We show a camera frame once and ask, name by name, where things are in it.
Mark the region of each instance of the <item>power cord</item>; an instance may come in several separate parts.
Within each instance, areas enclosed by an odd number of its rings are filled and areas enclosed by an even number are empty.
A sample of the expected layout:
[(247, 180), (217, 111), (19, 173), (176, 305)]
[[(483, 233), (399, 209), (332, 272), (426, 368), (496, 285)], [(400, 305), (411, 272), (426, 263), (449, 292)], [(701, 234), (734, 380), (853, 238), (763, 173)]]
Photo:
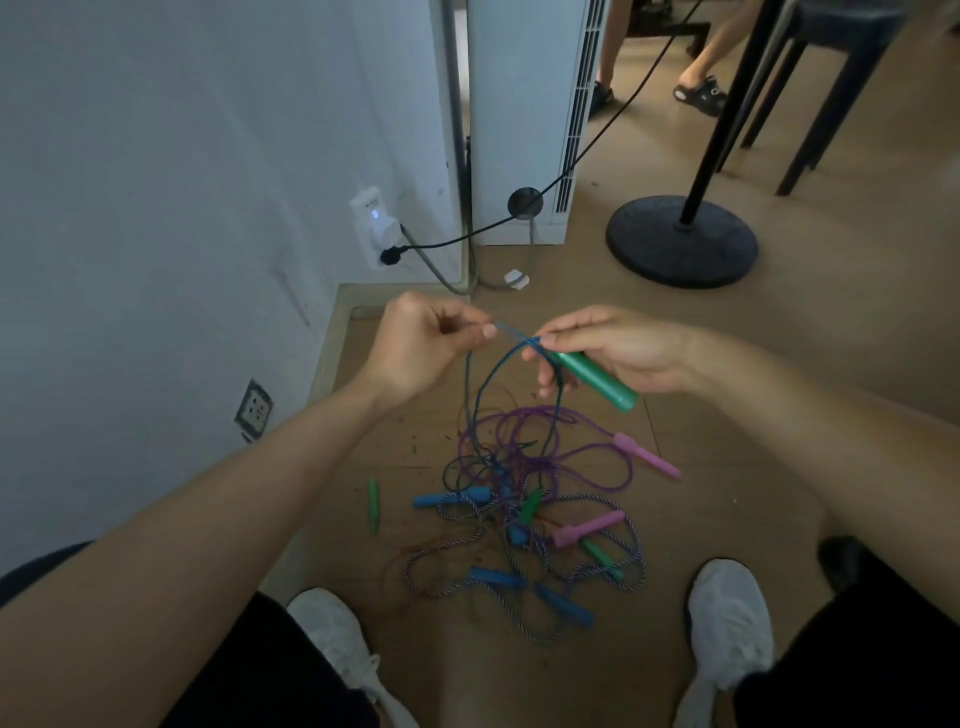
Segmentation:
[[(686, 16), (684, 17), (684, 19), (681, 21), (680, 24), (681, 25), (685, 24), (693, 16), (693, 14), (697, 12), (697, 10), (700, 8), (700, 5), (703, 2), (704, 0), (697, 0), (697, 2), (693, 4), (693, 7), (686, 14)], [(643, 88), (647, 85), (647, 82), (650, 80), (650, 77), (653, 76), (654, 71), (657, 70), (657, 66), (660, 65), (660, 61), (663, 60), (663, 57), (666, 55), (666, 52), (670, 49), (670, 46), (673, 44), (673, 41), (676, 39), (677, 39), (676, 34), (673, 36), (670, 36), (670, 38), (667, 39), (666, 43), (663, 44), (663, 48), (660, 50), (660, 52), (657, 54), (657, 57), (654, 59), (654, 62), (651, 64), (650, 69), (647, 71), (646, 75), (643, 77), (643, 80), (640, 81), (640, 84), (636, 87), (636, 91), (634, 91), (630, 95), (630, 98), (628, 98), (624, 102), (623, 106), (621, 106), (616, 111), (616, 113), (613, 116), (611, 116), (610, 119), (608, 119), (607, 123), (603, 125), (603, 128), (599, 132), (597, 132), (596, 136), (593, 139), (590, 140), (589, 144), (586, 147), (584, 147), (583, 151), (580, 152), (580, 154), (578, 154), (576, 158), (574, 158), (573, 161), (570, 162), (569, 166), (567, 166), (563, 170), (563, 172), (560, 173), (560, 176), (557, 177), (556, 180), (548, 184), (542, 191), (538, 192), (537, 196), (530, 202), (530, 204), (527, 207), (534, 204), (537, 200), (542, 200), (543, 195), (545, 195), (547, 192), (549, 192), (551, 189), (557, 186), (557, 184), (559, 184), (563, 178), (565, 178), (570, 172), (573, 171), (573, 169), (577, 166), (577, 164), (580, 163), (580, 160), (587, 155), (587, 152), (589, 152), (593, 148), (593, 145), (596, 144), (600, 140), (600, 137), (603, 136), (604, 133), (606, 133), (607, 129), (611, 127), (613, 122), (620, 117), (620, 114), (622, 114), (625, 110), (627, 110), (627, 107), (629, 107), (630, 104), (634, 102), (634, 99), (637, 97), (637, 95), (639, 95), (640, 91), (642, 91)], [(484, 226), (479, 230), (472, 230), (470, 221), (468, 220), (468, 231), (466, 235), (461, 235), (460, 237), (455, 237), (452, 240), (446, 240), (443, 243), (433, 243), (431, 245), (418, 244), (414, 240), (410, 232), (401, 225), (400, 228), (403, 231), (403, 235), (404, 237), (407, 238), (410, 244), (402, 245), (402, 246), (393, 246), (392, 248), (388, 248), (387, 250), (383, 251), (383, 253), (380, 254), (380, 262), (383, 263), (384, 265), (396, 265), (397, 263), (399, 263), (401, 255), (403, 255), (407, 251), (413, 250), (413, 251), (417, 251), (420, 258), (423, 259), (423, 262), (426, 263), (427, 267), (430, 268), (434, 276), (437, 277), (437, 280), (439, 280), (446, 287), (447, 290), (449, 290), (451, 293), (454, 293), (457, 296), (469, 295), (476, 288), (477, 283), (489, 288), (495, 288), (495, 289), (511, 288), (512, 289), (512, 286), (510, 286), (509, 284), (504, 284), (499, 282), (489, 282), (489, 281), (482, 280), (476, 267), (476, 251), (474, 250), (475, 244), (473, 242), (473, 236), (478, 235), (481, 232), (493, 230), (494, 228), (498, 228), (499, 226), (505, 225), (506, 223), (509, 223), (516, 219), (517, 219), (517, 215), (509, 215), (503, 218), (502, 220), (497, 220), (495, 223), (490, 223), (489, 225)], [(432, 261), (430, 261), (430, 259), (422, 251), (445, 248), (448, 245), (455, 245), (456, 243), (463, 242), (464, 240), (467, 240), (468, 242), (468, 280), (467, 280), (467, 286), (465, 288), (458, 289), (456, 286), (452, 285), (448, 280), (446, 280), (440, 274), (436, 266), (432, 263)], [(534, 250), (533, 246), (534, 245), (535, 245), (534, 221), (533, 219), (531, 219), (530, 220), (530, 246), (531, 246), (530, 268), (531, 269), (533, 264), (533, 250)]]

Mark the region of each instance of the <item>round black base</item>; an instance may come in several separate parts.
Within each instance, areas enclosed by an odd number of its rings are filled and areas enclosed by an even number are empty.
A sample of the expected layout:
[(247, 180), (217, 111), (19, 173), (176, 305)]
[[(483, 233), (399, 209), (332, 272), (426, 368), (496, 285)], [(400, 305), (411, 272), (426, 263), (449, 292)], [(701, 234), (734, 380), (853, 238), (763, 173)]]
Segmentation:
[(680, 225), (686, 198), (642, 197), (621, 207), (607, 225), (607, 247), (624, 266), (674, 288), (719, 288), (746, 276), (759, 248), (747, 224), (703, 202), (693, 225)]

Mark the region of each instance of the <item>black chair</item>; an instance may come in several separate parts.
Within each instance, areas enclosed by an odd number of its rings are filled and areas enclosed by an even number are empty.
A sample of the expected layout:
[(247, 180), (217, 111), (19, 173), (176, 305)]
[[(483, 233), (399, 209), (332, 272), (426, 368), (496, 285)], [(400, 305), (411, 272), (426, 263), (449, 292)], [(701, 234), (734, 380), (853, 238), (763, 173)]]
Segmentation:
[(704, 50), (709, 32), (709, 23), (675, 21), (673, 0), (634, 0), (627, 26), (627, 37), (693, 36), (686, 52), (694, 59)]
[[(770, 84), (770, 89), (740, 144), (744, 149), (753, 146), (807, 45), (846, 52), (847, 62), (844, 63), (826, 101), (820, 107), (817, 118), (807, 132), (804, 143), (800, 145), (800, 150), (793, 157), (777, 188), (778, 195), (789, 195), (806, 167), (816, 169), (860, 91), (870, 80), (883, 53), (900, 32), (905, 21), (906, 10), (900, 0), (799, 0), (785, 32), (775, 39), (771, 52), (757, 72), (752, 93), (744, 102), (734, 126), (728, 151), (788, 41), (792, 39), (793, 42), (780, 65), (777, 77)], [(725, 159), (726, 155), (722, 157), (720, 167)]]

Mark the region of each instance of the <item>black shorts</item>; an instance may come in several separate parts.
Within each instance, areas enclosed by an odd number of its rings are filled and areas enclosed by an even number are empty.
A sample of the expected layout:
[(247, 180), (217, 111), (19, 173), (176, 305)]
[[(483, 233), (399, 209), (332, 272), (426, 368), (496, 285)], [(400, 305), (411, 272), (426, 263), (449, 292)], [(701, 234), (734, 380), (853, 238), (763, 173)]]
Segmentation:
[[(71, 546), (0, 578), (0, 608), (81, 550)], [(738, 728), (960, 725), (960, 627), (888, 569), (867, 574), (801, 631), (768, 672), (749, 675)], [(164, 726), (379, 725), (286, 610), (255, 594)]]

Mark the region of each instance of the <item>shoe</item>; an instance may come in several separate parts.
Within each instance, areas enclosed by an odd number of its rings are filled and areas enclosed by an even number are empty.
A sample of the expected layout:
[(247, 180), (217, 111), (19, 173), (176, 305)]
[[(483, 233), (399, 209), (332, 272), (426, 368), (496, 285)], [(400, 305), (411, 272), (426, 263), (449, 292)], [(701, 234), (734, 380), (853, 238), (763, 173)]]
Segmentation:
[(906, 582), (854, 536), (834, 536), (817, 546), (817, 561), (835, 595), (868, 582), (898, 589)]
[(673, 97), (707, 116), (717, 117), (727, 104), (727, 94), (720, 88), (716, 76), (707, 76), (696, 88), (676, 85)]
[(607, 105), (612, 103), (613, 89), (609, 86), (604, 86), (599, 81), (594, 81), (593, 93), (590, 94), (590, 111), (587, 114), (587, 119), (592, 119), (601, 109), (605, 109)]
[(747, 675), (773, 664), (770, 613), (749, 569), (731, 559), (713, 559), (694, 577), (684, 623), (697, 674), (673, 725), (710, 728), (716, 692), (731, 691)]
[(860, 580), (868, 553), (853, 536), (824, 539), (817, 546), (817, 561), (834, 594), (846, 591)]
[(394, 728), (418, 728), (410, 712), (380, 683), (376, 674), (380, 656), (371, 655), (360, 622), (343, 601), (326, 589), (310, 589), (294, 597), (287, 613), (348, 688), (362, 690), (371, 703), (379, 703)]

